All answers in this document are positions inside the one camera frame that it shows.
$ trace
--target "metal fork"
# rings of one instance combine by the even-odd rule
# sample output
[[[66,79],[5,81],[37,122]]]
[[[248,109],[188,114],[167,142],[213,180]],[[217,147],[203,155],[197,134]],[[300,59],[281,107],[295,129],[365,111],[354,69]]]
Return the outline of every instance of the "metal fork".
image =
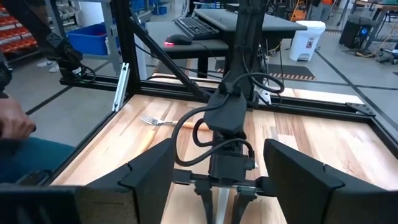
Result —
[[[148,115],[141,115],[139,117],[139,119],[141,119],[143,122],[146,122],[146,123],[151,124],[151,125],[156,125],[156,126],[163,125],[163,124],[174,126],[178,122],[178,121],[162,121],[161,119],[155,119],[155,118],[150,117]],[[187,121],[182,126],[184,128],[193,128],[194,125],[195,124],[193,122]],[[205,123],[203,123],[203,124],[201,124],[199,126],[199,130],[206,130],[207,131],[207,130],[209,130],[209,127]]]

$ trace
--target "concrete floor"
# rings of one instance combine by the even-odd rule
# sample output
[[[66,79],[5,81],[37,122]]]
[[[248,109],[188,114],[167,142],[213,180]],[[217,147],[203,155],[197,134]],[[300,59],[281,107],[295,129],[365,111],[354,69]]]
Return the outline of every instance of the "concrete floor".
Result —
[[[163,16],[154,16],[151,21],[171,21],[181,12],[181,0]],[[328,21],[329,29],[336,29],[340,15]],[[293,62],[289,51],[282,50],[284,65],[306,66],[316,76],[316,82],[286,80],[286,87],[306,90],[328,91],[359,96],[377,113],[377,118],[398,137],[398,65],[380,64],[371,58],[358,58],[347,54],[338,44],[339,34],[325,33],[320,39],[321,49],[310,62]],[[290,44],[282,43],[282,49]],[[153,58],[146,58],[148,65],[157,65]],[[59,73],[49,73],[47,68],[37,68],[34,61],[14,69],[14,79],[7,92],[20,100],[24,110],[37,123],[33,136],[76,146],[110,111],[114,93],[110,91],[69,88],[58,82]],[[103,66],[102,60],[84,59],[91,68]],[[271,63],[279,63],[279,56],[271,58]],[[196,68],[196,60],[191,67]],[[215,60],[210,59],[209,69],[214,69]],[[115,75],[110,64],[97,71],[98,75]]]

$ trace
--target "black keyboard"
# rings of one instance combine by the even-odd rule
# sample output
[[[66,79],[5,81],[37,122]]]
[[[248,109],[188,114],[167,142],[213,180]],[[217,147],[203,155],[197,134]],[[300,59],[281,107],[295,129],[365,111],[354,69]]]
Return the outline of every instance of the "black keyboard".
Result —
[[[192,40],[209,40],[218,38],[218,30],[212,28],[197,17],[186,17],[174,20],[178,26]]]

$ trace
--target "white trash can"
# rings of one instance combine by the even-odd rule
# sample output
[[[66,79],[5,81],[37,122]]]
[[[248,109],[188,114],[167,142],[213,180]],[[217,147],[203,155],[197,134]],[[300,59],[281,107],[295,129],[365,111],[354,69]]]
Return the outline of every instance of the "white trash can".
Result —
[[[293,61],[310,61],[326,25],[321,21],[297,21],[296,23],[306,26],[307,30],[296,31],[289,58]]]

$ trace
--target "white sneaker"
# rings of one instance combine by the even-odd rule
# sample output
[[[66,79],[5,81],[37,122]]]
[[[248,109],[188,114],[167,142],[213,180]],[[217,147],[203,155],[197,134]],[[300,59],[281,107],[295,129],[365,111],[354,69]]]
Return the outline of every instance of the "white sneaker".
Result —
[[[55,61],[45,60],[44,62],[40,62],[37,64],[39,68],[45,68],[54,65]]]
[[[59,72],[60,70],[60,66],[58,64],[56,64],[55,66],[53,66],[52,68],[50,68],[50,73],[55,73],[55,72]]]

